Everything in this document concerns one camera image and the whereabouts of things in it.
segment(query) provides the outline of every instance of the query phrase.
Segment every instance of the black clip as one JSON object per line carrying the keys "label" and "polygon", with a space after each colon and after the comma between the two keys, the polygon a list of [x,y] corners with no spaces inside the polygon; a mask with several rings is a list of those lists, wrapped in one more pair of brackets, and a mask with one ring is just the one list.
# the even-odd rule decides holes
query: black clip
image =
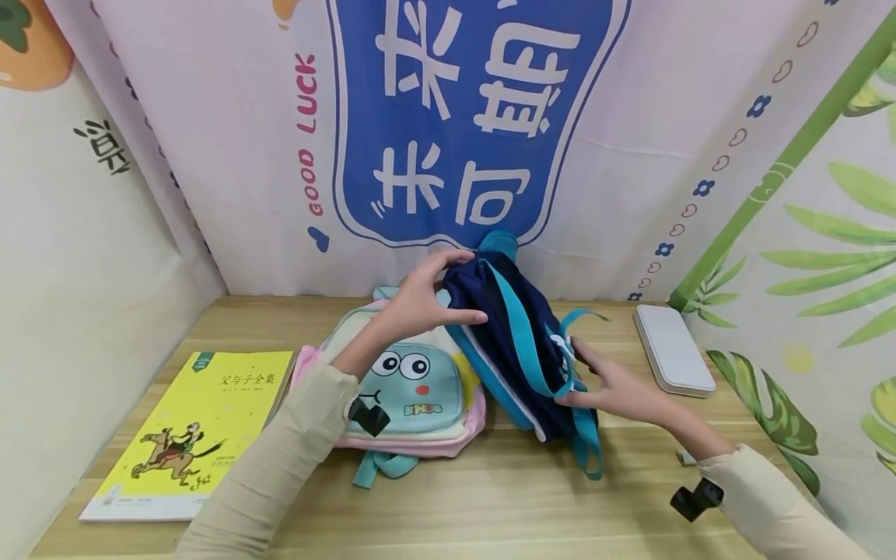
{"label": "black clip", "polygon": [[368,408],[360,399],[355,399],[349,407],[349,420],[354,420],[361,426],[365,432],[377,437],[387,426],[389,426],[389,415],[379,405]]}
{"label": "black clip", "polygon": [[722,499],[725,497],[725,491],[712,484],[706,478],[701,478],[700,483],[693,492],[685,487],[680,487],[675,495],[672,496],[670,502],[672,507],[682,517],[693,523],[700,517],[701,513],[708,509],[719,507]]}

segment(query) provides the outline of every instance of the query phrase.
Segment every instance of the wooden desk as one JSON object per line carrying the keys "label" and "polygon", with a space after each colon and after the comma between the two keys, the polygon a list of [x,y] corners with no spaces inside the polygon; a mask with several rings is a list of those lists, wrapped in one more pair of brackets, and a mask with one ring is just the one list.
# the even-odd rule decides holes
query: wooden desk
{"label": "wooden desk", "polygon": [[[32,552],[33,558],[168,558],[184,523],[77,521],[127,443],[180,367],[197,350],[299,349],[320,344],[357,299],[224,297],[205,311],[109,447],[75,488]],[[558,316],[577,306],[611,323],[583,317],[573,334],[645,379],[650,366],[632,313],[634,304],[558,302]],[[708,400],[682,397],[730,440],[770,458],[798,482],[775,445],[710,365],[719,389]],[[586,375],[588,384],[595,378]],[[426,560],[459,558],[607,558],[713,560],[758,558],[717,511],[688,524],[669,505],[694,468],[676,459],[677,444],[654,427],[600,417],[607,473],[590,482],[566,444],[539,444],[492,407],[486,430],[453,460],[422,461],[407,477],[378,477],[373,489],[351,485],[361,452],[336,450],[318,469],[280,527],[270,557]]]}

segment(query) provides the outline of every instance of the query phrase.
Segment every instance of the cartoon face backpack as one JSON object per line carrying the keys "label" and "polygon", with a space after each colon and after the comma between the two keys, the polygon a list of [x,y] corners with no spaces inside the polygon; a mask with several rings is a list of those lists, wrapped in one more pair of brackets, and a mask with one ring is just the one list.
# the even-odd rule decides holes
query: cartoon face backpack
{"label": "cartoon face backpack", "polygon": [[588,391],[573,369],[566,329],[593,313],[579,309],[558,321],[545,297],[516,267],[516,251],[513,235],[493,231],[475,259],[445,274],[450,307],[479,309],[488,315],[487,323],[446,329],[517,427],[534,431],[541,442],[571,440],[586,476],[598,480],[603,461],[596,411],[554,401],[569,391]]}
{"label": "cartoon face backpack", "polygon": [[[330,363],[397,289],[378,289],[376,301],[349,312],[319,348],[299,353],[293,383],[309,367]],[[441,293],[444,304],[447,294]],[[401,477],[419,458],[455,457],[485,425],[486,399],[479,379],[444,327],[391,345],[360,385],[359,398],[379,406],[389,423],[376,437],[350,421],[336,447],[367,450],[353,484],[370,488],[376,473]]]}

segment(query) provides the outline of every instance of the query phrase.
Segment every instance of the green stripe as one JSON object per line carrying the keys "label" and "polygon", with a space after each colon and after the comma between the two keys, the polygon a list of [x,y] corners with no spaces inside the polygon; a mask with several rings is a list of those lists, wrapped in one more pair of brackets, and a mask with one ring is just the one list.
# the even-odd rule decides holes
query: green stripe
{"label": "green stripe", "polygon": [[890,11],[881,26],[877,28],[874,35],[849,64],[846,72],[837,80],[815,112],[799,129],[794,139],[790,141],[769,172],[762,178],[759,186],[740,205],[728,224],[707,247],[697,264],[673,290],[668,301],[671,306],[680,311],[687,305],[688,299],[694,295],[700,282],[712,271],[719,258],[734,245],[735,240],[746,229],[747,224],[775,195],[790,175],[790,168],[795,168],[806,158],[809,151],[814,148],[840,116],[843,108],[865,84],[868,75],[891,53],[893,37],[896,37],[896,9]]}

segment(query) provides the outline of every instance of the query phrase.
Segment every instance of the yellow book cover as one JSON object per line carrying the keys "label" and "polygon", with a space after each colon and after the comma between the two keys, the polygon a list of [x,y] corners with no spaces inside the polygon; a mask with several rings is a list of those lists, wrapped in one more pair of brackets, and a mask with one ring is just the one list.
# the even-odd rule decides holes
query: yellow book cover
{"label": "yellow book cover", "polygon": [[293,358],[293,352],[195,352],[80,519],[193,519],[273,415]]}

